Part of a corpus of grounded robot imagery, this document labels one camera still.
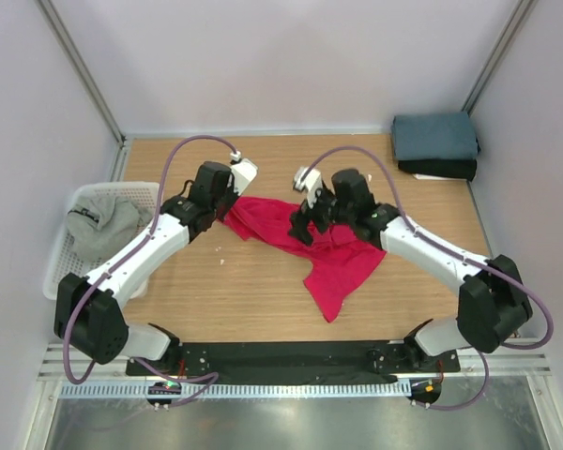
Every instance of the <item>gray cloth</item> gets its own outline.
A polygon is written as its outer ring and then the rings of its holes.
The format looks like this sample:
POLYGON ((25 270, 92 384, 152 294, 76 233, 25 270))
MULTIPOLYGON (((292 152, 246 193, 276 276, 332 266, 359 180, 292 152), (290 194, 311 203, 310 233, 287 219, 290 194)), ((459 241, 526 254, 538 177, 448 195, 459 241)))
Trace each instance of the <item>gray cloth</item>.
POLYGON ((109 259, 127 245, 152 213, 124 197, 82 197, 67 214, 72 251, 82 260, 109 259))
POLYGON ((478 155, 476 130, 466 112, 397 115, 392 143, 399 161, 472 160, 478 155))

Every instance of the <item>gray floor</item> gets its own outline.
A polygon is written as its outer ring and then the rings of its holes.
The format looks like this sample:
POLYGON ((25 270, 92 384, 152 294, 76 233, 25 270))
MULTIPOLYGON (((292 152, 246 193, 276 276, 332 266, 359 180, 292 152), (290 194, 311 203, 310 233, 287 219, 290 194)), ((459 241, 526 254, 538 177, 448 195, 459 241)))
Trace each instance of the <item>gray floor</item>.
MULTIPOLYGON (((445 380, 442 404, 471 397, 479 381, 445 380)), ((493 378, 486 396, 459 412, 424 411, 397 397, 212 400, 169 412, 143 411, 145 405, 144 400, 60 400, 47 448, 549 448, 525 378, 493 378)))

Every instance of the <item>crumpled red cloth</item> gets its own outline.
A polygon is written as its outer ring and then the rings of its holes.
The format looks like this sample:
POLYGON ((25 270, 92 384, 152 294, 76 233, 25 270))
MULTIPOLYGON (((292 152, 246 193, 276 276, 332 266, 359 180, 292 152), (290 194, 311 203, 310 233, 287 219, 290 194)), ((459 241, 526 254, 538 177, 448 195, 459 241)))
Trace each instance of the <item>crumpled red cloth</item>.
POLYGON ((334 225, 320 234, 311 224, 313 243, 306 246, 288 235, 290 214, 297 209, 297 204, 280 200, 240 197, 223 223, 244 240, 252 237, 311 260, 312 271, 304 285, 325 319, 332 322, 343 299, 363 284, 386 252, 359 241, 345 225, 334 225))

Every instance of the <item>folded blue cloth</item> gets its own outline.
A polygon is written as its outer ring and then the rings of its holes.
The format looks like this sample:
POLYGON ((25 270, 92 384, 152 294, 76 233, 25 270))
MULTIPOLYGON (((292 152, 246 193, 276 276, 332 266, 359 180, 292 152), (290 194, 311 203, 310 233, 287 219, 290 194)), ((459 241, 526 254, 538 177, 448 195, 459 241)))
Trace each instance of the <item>folded blue cloth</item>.
POLYGON ((392 143, 399 161, 471 160, 478 155, 476 131, 466 112, 397 115, 392 124, 392 143))

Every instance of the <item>folded cloth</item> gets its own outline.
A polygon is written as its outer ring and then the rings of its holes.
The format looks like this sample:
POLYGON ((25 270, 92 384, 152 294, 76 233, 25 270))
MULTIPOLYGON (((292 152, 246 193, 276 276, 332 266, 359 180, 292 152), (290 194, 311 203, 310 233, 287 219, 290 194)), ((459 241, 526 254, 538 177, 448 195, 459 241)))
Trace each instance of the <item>folded cloth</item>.
POLYGON ((128 244, 152 213, 124 197, 81 197, 67 213, 72 251, 82 260, 109 259, 128 244))
POLYGON ((478 169, 476 160, 418 159, 398 161, 399 170, 407 173, 442 176, 473 181, 478 169))
POLYGON ((476 131, 466 112, 397 115, 392 124, 394 156, 412 159, 475 159, 476 131))
POLYGON ((335 225, 324 234, 311 226, 313 243, 305 246, 288 235, 290 214, 297 209, 297 204, 279 200, 240 197, 223 223, 244 240, 253 237, 311 260, 312 271, 304 285, 325 319, 332 322, 343 299, 363 284, 386 252, 357 240, 344 225, 335 225))

